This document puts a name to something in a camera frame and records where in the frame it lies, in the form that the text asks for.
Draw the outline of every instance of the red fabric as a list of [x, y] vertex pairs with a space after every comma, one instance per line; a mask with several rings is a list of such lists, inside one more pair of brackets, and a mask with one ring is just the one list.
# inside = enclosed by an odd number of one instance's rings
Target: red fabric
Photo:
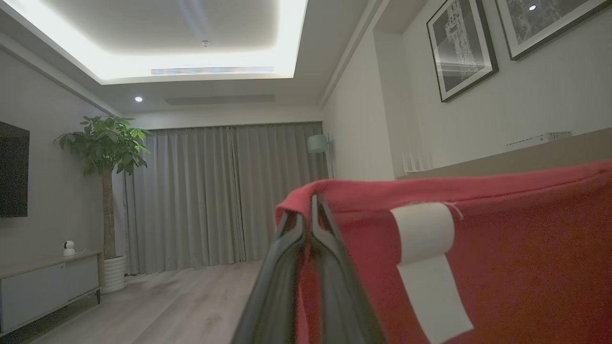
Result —
[[[451, 202], [446, 254], [474, 330], [447, 343], [612, 342], [612, 162], [483, 178], [326, 180], [278, 205], [309, 221], [310, 196], [329, 203], [390, 343], [428, 343], [397, 271], [390, 209]], [[300, 343], [319, 343], [318, 278], [300, 272]]]

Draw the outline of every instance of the tree trunk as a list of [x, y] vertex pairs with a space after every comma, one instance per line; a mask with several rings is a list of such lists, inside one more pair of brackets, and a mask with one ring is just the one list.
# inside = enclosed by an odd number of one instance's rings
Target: tree trunk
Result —
[[104, 259], [116, 258], [114, 248], [114, 209], [113, 209], [112, 168], [102, 170], [102, 204], [104, 206]]

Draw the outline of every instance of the clothing tag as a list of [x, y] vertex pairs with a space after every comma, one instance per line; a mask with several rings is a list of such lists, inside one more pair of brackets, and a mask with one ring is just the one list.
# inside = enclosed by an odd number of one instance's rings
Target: clothing tag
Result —
[[397, 269], [429, 342], [441, 344], [474, 329], [444, 255], [455, 239], [455, 225], [447, 206], [412, 204], [391, 213], [401, 239]]

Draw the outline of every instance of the picture frame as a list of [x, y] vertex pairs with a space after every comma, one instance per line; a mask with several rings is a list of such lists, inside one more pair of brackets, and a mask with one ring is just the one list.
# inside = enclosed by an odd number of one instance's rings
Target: picture frame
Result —
[[496, 0], [511, 60], [538, 49], [612, 0]]
[[499, 71], [482, 0], [447, 0], [427, 22], [441, 102]]

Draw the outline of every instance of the floor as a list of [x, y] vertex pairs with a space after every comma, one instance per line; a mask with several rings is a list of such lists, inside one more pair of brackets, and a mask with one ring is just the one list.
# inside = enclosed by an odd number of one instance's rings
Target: floor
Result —
[[[0, 343], [229, 343], [260, 267], [252, 261], [128, 277], [126, 289], [102, 296], [102, 304], [92, 297], [65, 310], [70, 315], [21, 331], [36, 339], [9, 334]], [[58, 317], [67, 320], [53, 328]]]

